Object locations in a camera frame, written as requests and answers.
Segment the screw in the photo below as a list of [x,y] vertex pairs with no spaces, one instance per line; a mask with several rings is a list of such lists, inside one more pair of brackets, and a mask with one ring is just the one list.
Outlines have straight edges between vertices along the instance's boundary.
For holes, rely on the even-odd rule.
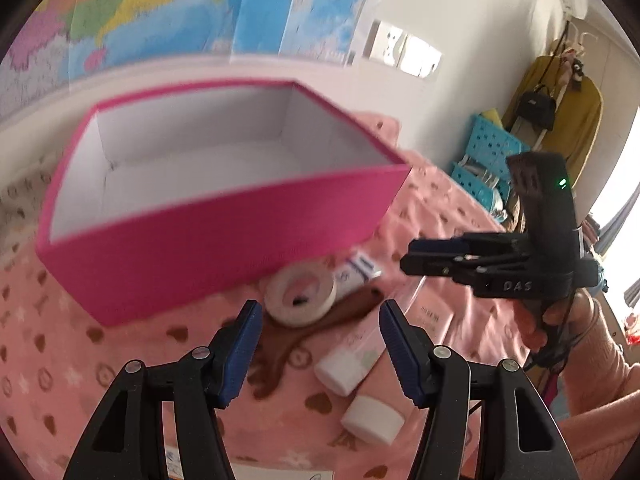
[[508,372],[517,372],[518,370],[520,370],[520,365],[513,359],[505,359],[504,361],[502,361],[502,368],[504,368]]
[[206,346],[198,346],[191,352],[194,359],[206,359],[209,357],[209,354],[209,349]]
[[451,350],[446,346],[436,346],[436,348],[433,349],[433,355],[440,359],[449,359],[451,357]]
[[129,361],[124,367],[127,374],[134,374],[136,372],[139,372],[141,368],[142,364],[140,364],[140,361]]

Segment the white cap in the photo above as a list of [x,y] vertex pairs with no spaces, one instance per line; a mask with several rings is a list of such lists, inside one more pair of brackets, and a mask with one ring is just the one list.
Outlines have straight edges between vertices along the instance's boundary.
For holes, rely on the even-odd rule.
[[391,446],[404,424],[404,416],[373,397],[358,395],[344,413],[341,423],[368,444]]
[[370,369],[365,369],[352,352],[338,346],[320,360],[314,371],[325,387],[336,395],[347,397]]

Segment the yellow coat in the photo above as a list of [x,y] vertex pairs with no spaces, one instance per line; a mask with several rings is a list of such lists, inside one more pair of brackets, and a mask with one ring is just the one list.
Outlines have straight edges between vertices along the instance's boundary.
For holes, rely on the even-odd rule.
[[[536,87],[550,59],[550,56],[541,56],[531,65],[502,118],[505,126],[511,126],[514,123],[515,110],[521,95]],[[555,96],[558,96],[561,90],[556,86],[559,63],[558,58],[553,60],[543,81],[548,88],[555,87]],[[601,118],[602,94],[591,79],[586,76],[582,79],[580,91],[571,90],[570,86],[567,88],[556,112],[554,129],[546,133],[542,141],[542,149],[564,155],[572,185],[580,177],[582,168],[589,158]]]

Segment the window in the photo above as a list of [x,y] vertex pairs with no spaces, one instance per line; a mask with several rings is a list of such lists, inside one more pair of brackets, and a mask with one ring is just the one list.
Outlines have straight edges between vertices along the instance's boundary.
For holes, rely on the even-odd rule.
[[[625,205],[640,183],[640,108],[631,126],[620,159],[611,173],[602,193],[591,208],[593,219],[602,227]],[[624,319],[629,310],[623,294],[638,278],[640,269],[633,259],[640,254],[640,200],[632,209],[618,236],[613,241],[604,262],[605,277],[609,284],[607,301],[618,319]]]

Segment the bed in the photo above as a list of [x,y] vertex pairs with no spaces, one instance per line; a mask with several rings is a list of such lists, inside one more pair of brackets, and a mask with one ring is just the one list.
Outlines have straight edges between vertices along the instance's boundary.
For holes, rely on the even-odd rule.
[[[396,120],[375,113],[356,117],[395,145]],[[443,171],[417,153],[401,154],[412,172],[379,227],[361,245],[383,264],[390,280],[402,280],[398,260],[412,238],[499,229]],[[0,192],[0,428],[34,480],[62,478],[90,415],[126,361],[139,358],[155,365],[176,360],[206,344],[245,299],[260,300],[264,290],[261,280],[146,320],[101,327],[34,254],[40,202],[58,159],[59,153],[43,153]],[[347,254],[328,254],[325,262],[336,266]],[[454,311],[446,344],[473,361],[496,364],[510,357],[524,362],[526,349],[517,336],[509,301],[478,300],[468,288],[442,278],[430,278],[426,286]],[[389,448],[367,446],[340,425],[349,399],[327,393],[312,372],[313,362],[348,328],[315,336],[301,346],[269,399],[254,400],[246,384],[240,397],[219,413],[233,463],[332,470],[336,480],[406,477],[424,413],[416,411]],[[173,449],[170,406],[164,413],[165,444]],[[469,425],[467,457],[476,448],[478,431],[476,413]]]

